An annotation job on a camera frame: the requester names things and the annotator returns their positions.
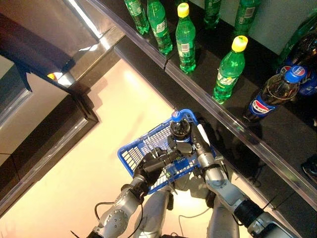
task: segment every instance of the pepsi label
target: pepsi label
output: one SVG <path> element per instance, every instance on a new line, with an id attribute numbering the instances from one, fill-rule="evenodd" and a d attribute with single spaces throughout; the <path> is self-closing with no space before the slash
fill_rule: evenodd
<path id="1" fill-rule="evenodd" d="M 271 106 L 263 102 L 262 98 L 258 94 L 256 98 L 249 104 L 249 110 L 252 114 L 264 118 L 268 113 L 274 111 L 278 106 Z"/>
<path id="2" fill-rule="evenodd" d="M 179 117 L 179 115 L 180 115 L 179 111 L 175 111 L 175 112 L 172 113 L 172 116 L 175 117 L 175 118 Z"/>
<path id="3" fill-rule="evenodd" d="M 302 80 L 298 92 L 306 96 L 317 93 L 317 73 L 315 71 L 309 71 L 307 77 Z"/>

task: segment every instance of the cable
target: cable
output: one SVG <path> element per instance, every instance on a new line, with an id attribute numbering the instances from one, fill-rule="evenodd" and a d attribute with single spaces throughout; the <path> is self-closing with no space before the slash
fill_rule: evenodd
<path id="1" fill-rule="evenodd" d="M 202 212 L 202 213 L 200 213 L 200 214 L 198 214 L 198 215 L 192 216 L 192 217 L 186 217 L 186 216 L 183 216 L 183 215 L 179 215 L 179 216 L 178 216 L 178 223 L 179 223 L 180 231 L 182 232 L 182 236 L 184 236 L 184 234 L 183 234 L 182 225 L 180 224 L 180 218 L 181 218 L 181 217 L 184 217 L 184 218 L 195 218 L 195 217 L 198 217 L 198 216 L 204 214 L 204 213 L 207 212 L 209 209 L 210 209 L 210 208 L 208 208 L 206 211 L 204 211 L 204 212 Z"/>
<path id="2" fill-rule="evenodd" d="M 97 207 L 98 207 L 99 205 L 111 205 L 111 204 L 114 204 L 114 202 L 99 202 L 99 203 L 97 203 L 97 204 L 95 205 L 95 215 L 96 215 L 96 218 L 97 218 L 98 221 L 100 220 L 100 218 L 99 218 L 99 216 L 98 216 Z"/>
<path id="3" fill-rule="evenodd" d="M 277 197 L 277 195 L 275 195 L 265 206 L 264 208 L 262 208 L 262 210 L 264 211 L 264 209 Z"/>
<path id="4" fill-rule="evenodd" d="M 242 223 L 239 223 L 239 222 L 237 221 L 236 217 L 235 217 L 233 214 L 232 214 L 232 217 L 233 217 L 234 221 L 237 223 L 238 226 L 243 226 Z"/>
<path id="5" fill-rule="evenodd" d="M 77 236 L 76 234 L 75 234 L 75 232 L 73 232 L 73 231 L 70 231 L 76 238 L 79 238 L 79 236 Z"/>
<path id="6" fill-rule="evenodd" d="M 175 235 L 178 236 L 178 234 L 177 234 L 176 232 L 172 232 L 172 233 L 170 234 L 170 236 L 172 236 L 173 234 L 175 234 Z"/>
<path id="7" fill-rule="evenodd" d="M 139 228 L 139 226 L 140 226 L 140 224 L 141 224 L 142 219 L 143 219 L 143 205 L 141 204 L 141 219 L 140 219 L 140 222 L 139 222 L 137 228 L 134 230 L 134 232 L 133 232 L 131 235 L 128 236 L 128 238 L 130 238 L 131 236 L 133 236 L 133 234 L 138 230 L 138 228 Z"/>

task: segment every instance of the green bottle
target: green bottle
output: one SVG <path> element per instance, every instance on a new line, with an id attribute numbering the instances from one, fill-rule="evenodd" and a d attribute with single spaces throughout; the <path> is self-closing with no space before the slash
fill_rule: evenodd
<path id="1" fill-rule="evenodd" d="M 124 0 L 124 2 L 135 22 L 138 32 L 141 35 L 148 33 L 150 26 L 140 0 Z"/>
<path id="2" fill-rule="evenodd" d="M 221 0 L 205 0 L 204 23 L 206 29 L 214 29 L 219 22 Z"/>
<path id="3" fill-rule="evenodd" d="M 195 62 L 195 35 L 194 24 L 189 18 L 189 6 L 181 3 L 177 8 L 179 16 L 176 28 L 176 42 L 180 59 L 180 68 L 185 73 L 193 71 L 196 67 Z"/>
<path id="4" fill-rule="evenodd" d="M 240 0 L 234 24 L 235 36 L 248 35 L 260 3 L 261 0 Z"/>
<path id="5" fill-rule="evenodd" d="M 314 30 L 317 27 L 317 8 L 314 9 L 310 15 L 302 22 L 302 24 L 297 28 L 291 39 L 287 42 L 282 50 L 281 54 L 278 56 L 273 64 L 273 67 L 277 69 L 284 60 L 287 58 L 288 54 L 293 49 L 294 45 L 304 36 L 306 33 Z"/>
<path id="6" fill-rule="evenodd" d="M 167 55 L 173 49 L 170 40 L 165 9 L 159 0 L 148 0 L 148 18 L 153 34 L 158 42 L 158 49 Z"/>
<path id="7" fill-rule="evenodd" d="M 232 89 L 245 65 L 243 51 L 248 43 L 245 36 L 237 36 L 232 43 L 232 50 L 222 59 L 216 80 L 216 86 L 213 89 L 213 98 L 222 104 L 230 98 Z"/>

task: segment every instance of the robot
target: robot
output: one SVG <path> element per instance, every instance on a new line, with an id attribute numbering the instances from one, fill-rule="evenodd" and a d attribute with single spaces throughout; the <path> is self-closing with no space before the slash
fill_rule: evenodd
<path id="1" fill-rule="evenodd" d="M 179 156 L 196 156 L 207 188 L 216 194 L 207 236 L 209 238 L 238 238 L 233 214 L 255 238 L 296 238 L 271 214 L 264 212 L 244 192 L 233 185 L 223 167 L 215 162 L 207 135 L 201 125 L 191 123 L 191 143 L 176 142 L 169 138 L 171 152 L 160 148 L 146 154 L 134 171 L 130 184 L 121 188 L 114 205 L 99 219 L 88 238 L 116 238 L 127 228 L 131 215 L 143 203 L 144 196 L 159 178 L 163 168 Z M 155 192 L 145 204 L 146 219 L 142 229 L 137 226 L 134 237 L 161 237 L 161 228 L 170 195 L 169 189 Z"/>

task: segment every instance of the blue shopping basket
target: blue shopping basket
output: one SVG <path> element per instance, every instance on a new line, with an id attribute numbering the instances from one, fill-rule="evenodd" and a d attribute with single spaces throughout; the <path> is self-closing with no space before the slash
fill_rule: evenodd
<path id="1" fill-rule="evenodd" d="M 188 122 L 198 124 L 191 110 L 183 109 L 180 113 Z M 170 151 L 167 144 L 167 137 L 170 135 L 170 122 L 171 118 L 118 150 L 118 157 L 131 176 L 133 176 L 133 171 L 142 158 L 154 148 L 159 147 L 162 150 Z M 192 157 L 182 157 L 175 160 L 172 164 L 165 166 L 157 182 L 150 187 L 149 194 L 189 173 L 196 166 L 199 164 Z"/>

